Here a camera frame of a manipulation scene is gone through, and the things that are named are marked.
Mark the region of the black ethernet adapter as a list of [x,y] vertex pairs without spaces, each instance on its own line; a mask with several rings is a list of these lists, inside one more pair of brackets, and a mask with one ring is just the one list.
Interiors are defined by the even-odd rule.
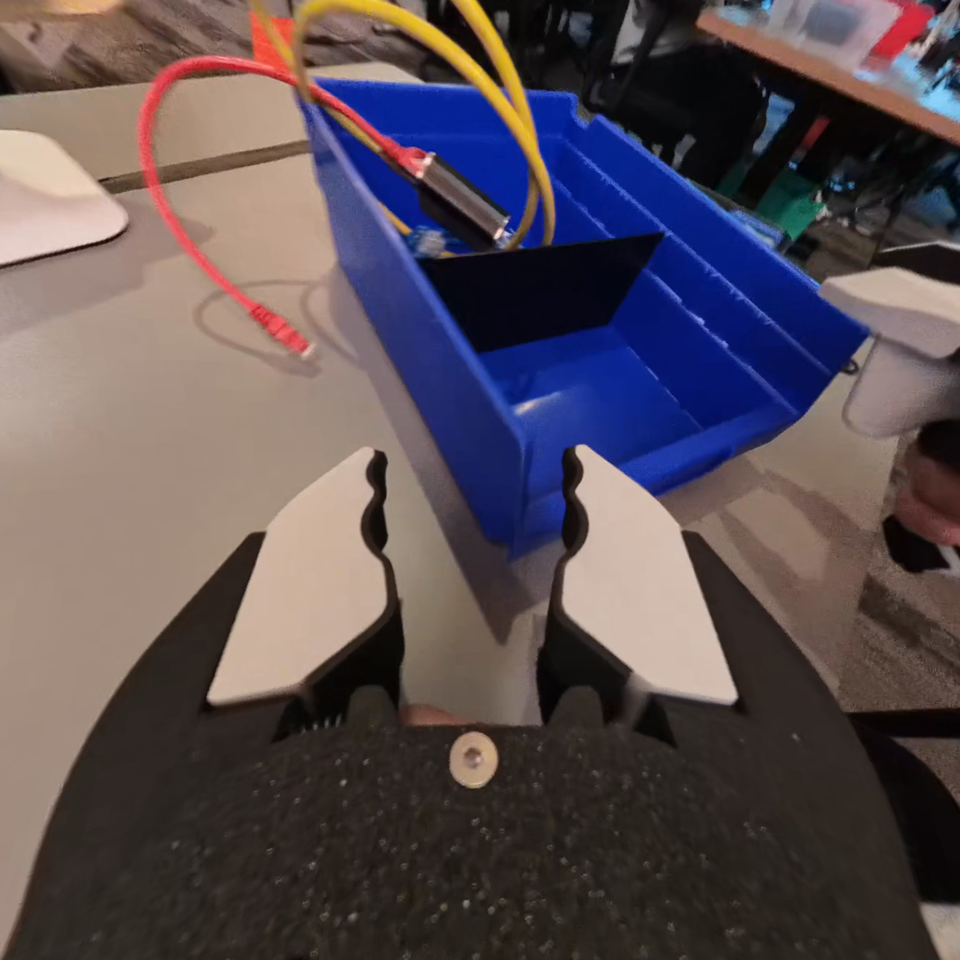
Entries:
[[474,252],[498,249],[510,214],[434,152],[414,159],[412,183],[420,210]]

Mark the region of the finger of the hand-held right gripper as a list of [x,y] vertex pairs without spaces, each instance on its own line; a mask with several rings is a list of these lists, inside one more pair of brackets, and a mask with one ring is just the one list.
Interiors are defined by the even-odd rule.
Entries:
[[820,297],[878,340],[945,359],[959,350],[959,287],[905,269],[829,278]]

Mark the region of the clear plastic container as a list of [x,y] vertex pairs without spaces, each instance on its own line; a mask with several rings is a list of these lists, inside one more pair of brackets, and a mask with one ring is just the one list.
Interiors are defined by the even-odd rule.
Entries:
[[886,1],[774,1],[765,29],[811,56],[857,70],[901,12]]

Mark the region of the person's right hand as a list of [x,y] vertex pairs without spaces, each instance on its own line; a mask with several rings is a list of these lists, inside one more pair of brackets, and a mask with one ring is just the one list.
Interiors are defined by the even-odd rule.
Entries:
[[904,479],[894,516],[904,528],[937,546],[959,546],[959,474],[923,453],[918,443],[903,460]]

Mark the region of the white monitor stand base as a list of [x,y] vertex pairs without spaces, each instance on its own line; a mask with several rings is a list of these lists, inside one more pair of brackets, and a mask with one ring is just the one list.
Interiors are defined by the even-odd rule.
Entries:
[[1,267],[113,241],[126,209],[57,141],[1,131]]

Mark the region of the black bin divider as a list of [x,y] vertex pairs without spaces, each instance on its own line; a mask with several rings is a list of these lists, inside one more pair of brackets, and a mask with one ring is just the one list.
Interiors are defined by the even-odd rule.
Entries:
[[477,354],[609,325],[665,238],[425,258],[421,270]]

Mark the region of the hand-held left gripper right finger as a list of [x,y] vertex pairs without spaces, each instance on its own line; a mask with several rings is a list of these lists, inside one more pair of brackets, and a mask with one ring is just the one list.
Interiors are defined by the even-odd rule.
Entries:
[[629,728],[656,697],[734,707],[738,688],[681,525],[585,444],[561,466],[563,551],[535,665],[543,724],[576,689],[601,723]]

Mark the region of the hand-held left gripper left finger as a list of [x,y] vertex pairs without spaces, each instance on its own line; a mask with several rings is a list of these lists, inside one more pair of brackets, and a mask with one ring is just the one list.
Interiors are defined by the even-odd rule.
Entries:
[[269,522],[206,693],[210,707],[306,695],[400,609],[386,455],[361,447]]

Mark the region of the wooden table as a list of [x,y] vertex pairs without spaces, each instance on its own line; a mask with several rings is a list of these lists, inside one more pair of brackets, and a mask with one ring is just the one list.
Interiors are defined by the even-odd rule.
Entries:
[[703,10],[697,27],[771,65],[783,68],[847,99],[871,107],[919,132],[957,148],[958,98],[948,92],[921,89],[905,66],[886,70],[851,70],[821,55],[804,50],[744,18],[722,8]]

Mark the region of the blue storage bin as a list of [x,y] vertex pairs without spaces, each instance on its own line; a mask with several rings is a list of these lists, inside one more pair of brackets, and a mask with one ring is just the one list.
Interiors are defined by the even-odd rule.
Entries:
[[586,445],[662,495],[798,422],[865,327],[635,139],[529,104],[554,187],[551,246],[664,232],[610,324],[477,353],[387,208],[434,227],[415,190],[300,105],[337,258],[486,539],[521,556],[558,536],[562,456]]

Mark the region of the green box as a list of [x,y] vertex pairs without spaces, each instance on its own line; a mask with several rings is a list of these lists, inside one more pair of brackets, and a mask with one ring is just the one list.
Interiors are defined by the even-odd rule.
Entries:
[[796,170],[781,170],[757,202],[755,214],[780,230],[790,241],[798,240],[824,209],[821,183]]

